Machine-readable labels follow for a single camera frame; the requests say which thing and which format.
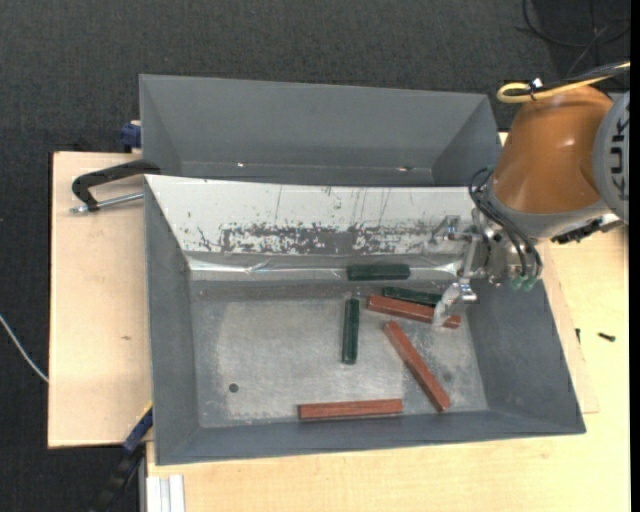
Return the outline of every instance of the block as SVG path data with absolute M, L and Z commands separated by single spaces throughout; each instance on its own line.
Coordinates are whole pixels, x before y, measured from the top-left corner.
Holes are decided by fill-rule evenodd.
M 409 265 L 402 263 L 349 265 L 347 267 L 349 281 L 393 281 L 408 279 L 410 275 Z
M 400 325 L 397 322 L 388 322 L 384 326 L 384 333 L 436 410 L 443 412 L 448 409 L 451 405 L 449 395 L 431 373 Z
M 387 416 L 401 413 L 402 408 L 402 400 L 396 398 L 301 404 L 298 405 L 298 418 L 302 421 L 314 421 Z
M 358 329 L 360 327 L 360 301 L 349 299 L 344 306 L 342 330 L 342 362 L 355 364 L 358 358 Z
M 438 301 L 442 298 L 442 294 L 409 290 L 407 288 L 397 288 L 395 286 L 385 286 L 382 289 L 382 296 L 431 307 L 435 307 Z
M 435 309 L 431 306 L 423 306 L 422 304 L 413 304 L 403 300 L 382 297 L 381 295 L 370 295 L 367 298 L 367 309 L 377 313 L 386 315 L 400 316 L 409 320 L 418 322 L 431 323 Z M 444 327 L 455 329 L 460 326 L 462 318 L 458 315 L 452 315 L 444 321 Z

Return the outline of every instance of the light wood surface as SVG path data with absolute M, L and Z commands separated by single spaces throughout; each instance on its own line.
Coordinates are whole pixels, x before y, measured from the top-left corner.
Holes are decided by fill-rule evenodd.
M 68 213 L 79 203 L 70 191 L 75 176 L 135 158 L 54 157 L 52 447 L 122 442 L 151 396 L 142 204 L 98 215 Z M 99 187 L 96 195 L 139 189 L 138 178 Z M 163 467 L 155 466 L 151 445 L 147 469 L 158 476 L 185 475 L 189 512 L 626 510 L 626 247 L 624 232 L 616 231 L 541 248 L 545 286 L 581 406 L 584 412 L 600 410 L 585 416 L 585 435 Z M 574 325 L 581 329 L 581 345 Z M 598 332 L 614 334 L 616 342 Z
M 141 201 L 93 214 L 71 192 L 76 176 L 135 155 L 54 155 L 49 342 L 50 447 L 121 443 L 151 399 Z M 130 178 L 98 199 L 139 192 Z

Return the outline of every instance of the red block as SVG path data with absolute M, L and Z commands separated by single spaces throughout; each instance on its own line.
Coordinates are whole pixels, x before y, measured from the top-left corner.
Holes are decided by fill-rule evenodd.
M 384 333 L 396 349 L 404 364 L 407 365 L 413 377 L 416 379 L 424 393 L 427 395 L 433 406 L 442 412 L 451 405 L 449 395 L 442 389 L 429 367 L 420 357 L 420 354 L 413 347 L 409 338 L 404 333 L 397 322 L 388 322 L 384 326 Z
M 355 402 L 326 402 L 298 406 L 300 420 L 327 420 L 384 416 L 402 412 L 402 400 L 361 400 Z
M 367 298 L 367 309 L 384 313 L 386 315 L 400 316 L 409 320 L 417 320 L 418 322 L 431 323 L 435 309 L 431 306 L 423 306 L 422 304 L 414 304 L 398 299 L 390 299 L 381 295 L 369 295 Z M 445 327 L 455 329 L 460 326 L 462 318 L 458 315 L 452 315 L 444 321 Z

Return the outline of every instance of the dark carpet floor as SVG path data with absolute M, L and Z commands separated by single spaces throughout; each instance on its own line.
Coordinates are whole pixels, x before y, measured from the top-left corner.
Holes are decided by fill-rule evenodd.
M 493 98 L 505 80 L 554 80 L 630 56 L 630 0 L 527 5 L 543 34 L 513 0 L 0 0 L 0 312 L 46 370 L 48 154 L 122 151 L 139 73 Z M 492 105 L 507 129 L 515 108 Z M 46 449 L 46 385 L 2 331 L 0 390 L 0 510 L 86 510 L 118 449 Z M 114 510 L 135 510 L 135 494 Z

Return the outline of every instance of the metal clamp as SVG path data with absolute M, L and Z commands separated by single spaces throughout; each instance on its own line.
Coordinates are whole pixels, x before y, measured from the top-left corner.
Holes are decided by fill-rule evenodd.
M 72 213 L 80 212 L 95 212 L 104 208 L 105 206 L 112 206 L 115 204 L 124 203 L 127 201 L 133 201 L 134 199 L 140 199 L 142 194 L 129 194 L 127 196 L 117 197 L 114 199 L 108 199 L 102 202 L 98 202 L 95 197 L 89 191 L 89 188 L 109 183 L 124 178 L 129 178 L 137 174 L 160 174 L 160 168 L 153 162 L 147 160 L 136 160 L 122 165 L 116 165 L 115 167 L 109 167 L 100 171 L 91 172 L 78 176 L 73 184 L 71 190 L 80 199 L 85 206 L 79 206 L 72 208 Z

